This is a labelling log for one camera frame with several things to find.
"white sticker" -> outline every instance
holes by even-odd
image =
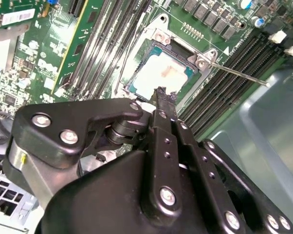
[[[7,13],[2,16],[2,26],[11,23],[21,22],[33,18],[35,15],[35,9],[29,9],[24,11]]]
[[[45,88],[52,90],[54,88],[54,85],[55,85],[55,81],[53,79],[50,79],[48,77],[45,79],[45,83],[44,83]]]

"green circuit board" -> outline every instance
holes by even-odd
[[[7,28],[40,16],[44,0],[0,0],[0,28]]]
[[[78,64],[85,62],[81,61],[80,58],[85,53],[83,49],[86,44],[92,42],[88,42],[88,38],[93,32],[101,30],[95,28],[99,15],[102,21],[108,18],[110,11],[100,12],[101,7],[103,5],[113,6],[116,2],[114,0],[85,1],[78,17],[68,13],[70,0],[61,0],[57,5],[48,6],[48,13],[34,20],[30,30],[18,38],[13,68],[0,74],[0,110],[14,114],[20,106],[25,104],[74,99],[72,98],[74,84],[64,88],[63,85],[66,83],[63,80],[70,79]],[[248,10],[238,9],[235,0],[198,1],[195,9],[198,5],[204,4],[209,13],[213,12],[216,15],[216,20],[222,19],[226,22],[225,27],[230,25],[234,28],[234,34],[228,39],[223,37],[224,31],[218,33],[214,26],[206,25],[206,20],[196,18],[194,8],[191,11],[185,11],[184,7],[187,1],[181,1],[180,4],[176,2],[154,0],[146,10],[139,31],[142,32],[143,28],[147,27],[155,18],[165,13],[169,17],[169,31],[198,51],[216,48],[218,51],[216,62],[219,64],[224,64],[248,37],[254,28],[251,24],[251,18],[256,16],[259,10],[262,11],[263,6],[268,9],[266,13],[261,13],[266,23],[277,19],[281,23],[280,29],[293,30],[293,11],[289,9],[289,3],[282,4],[278,0],[271,3],[273,7],[265,6],[264,3],[259,3],[256,0]],[[217,10],[213,10],[216,2],[219,3],[219,6]],[[277,10],[282,5],[285,5],[288,10],[280,16]],[[229,11],[229,14],[223,17],[222,14],[225,10]],[[230,24],[232,19],[236,19],[236,23]],[[127,62],[126,68],[129,71],[136,69],[150,45],[150,41],[145,41],[134,59]],[[115,47],[121,47],[121,43],[116,44]],[[108,58],[93,89],[97,89],[101,83],[106,82],[100,95],[102,98],[112,97],[112,87],[119,75],[119,67],[123,63],[121,59],[118,60],[116,69],[112,70],[108,80],[104,80],[108,73],[107,68],[116,63],[113,60],[113,54]],[[99,65],[94,62],[90,70],[95,72],[98,67]],[[129,78],[129,76],[123,76],[122,83],[125,84]],[[178,93],[178,101],[188,94],[199,78],[200,74],[197,74],[183,86]],[[87,79],[90,82],[93,77],[88,75]]]

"black metal bracket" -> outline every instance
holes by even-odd
[[[215,143],[197,144],[177,119],[174,101],[161,88],[151,99],[157,106],[152,114],[126,98],[31,105],[17,112],[4,170],[13,182],[22,173],[37,197],[43,186],[52,190],[44,200],[43,234],[88,234],[94,226],[98,233],[293,233],[289,219]],[[37,115],[48,124],[34,124]],[[78,139],[64,141],[66,130]],[[81,157],[124,143],[137,150],[78,178]],[[48,176],[59,171],[63,184],[50,183],[56,176]],[[114,225],[102,222],[101,213]]]

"metal screw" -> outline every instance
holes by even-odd
[[[233,229],[235,230],[239,229],[239,221],[232,212],[227,211],[225,213],[225,217]]]
[[[187,129],[187,126],[186,126],[185,123],[181,122],[180,125],[181,125],[181,127],[182,127],[183,129]]]
[[[281,224],[283,225],[284,228],[286,228],[287,230],[291,229],[291,226],[289,225],[289,223],[284,217],[280,216],[279,221],[281,221]]]
[[[278,226],[278,223],[277,223],[277,221],[275,220],[275,218],[273,218],[271,215],[268,215],[267,218],[268,218],[268,221],[269,221],[270,225],[271,225],[274,229],[278,229],[279,226]]]
[[[205,65],[205,63],[203,61],[199,62],[199,67],[203,67]]]
[[[51,124],[51,120],[44,115],[36,115],[32,118],[33,124],[35,124],[38,127],[45,128],[48,127]]]
[[[214,149],[214,148],[215,148],[215,145],[214,145],[213,143],[211,143],[210,141],[209,141],[209,142],[207,142],[207,144],[208,144],[208,146],[209,146],[210,148],[212,148],[212,149]]]
[[[139,109],[139,107],[137,106],[137,104],[134,103],[134,102],[132,102],[132,103],[130,104],[130,107],[131,107],[132,109],[134,109],[135,111],[137,111],[137,110]]]
[[[166,205],[172,206],[173,204],[175,204],[176,197],[170,189],[161,188],[160,195],[161,195],[161,199]]]
[[[60,134],[60,138],[64,143],[75,144],[78,141],[77,134],[72,130],[65,130]]]
[[[210,55],[210,57],[213,58],[216,55],[216,52],[214,50],[212,50],[212,51],[210,51],[209,55]]]
[[[167,115],[165,114],[165,112],[160,111],[160,116],[163,118],[167,118]]]

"black ram slot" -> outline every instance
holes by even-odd
[[[80,16],[86,0],[71,0],[69,14],[75,18]]]

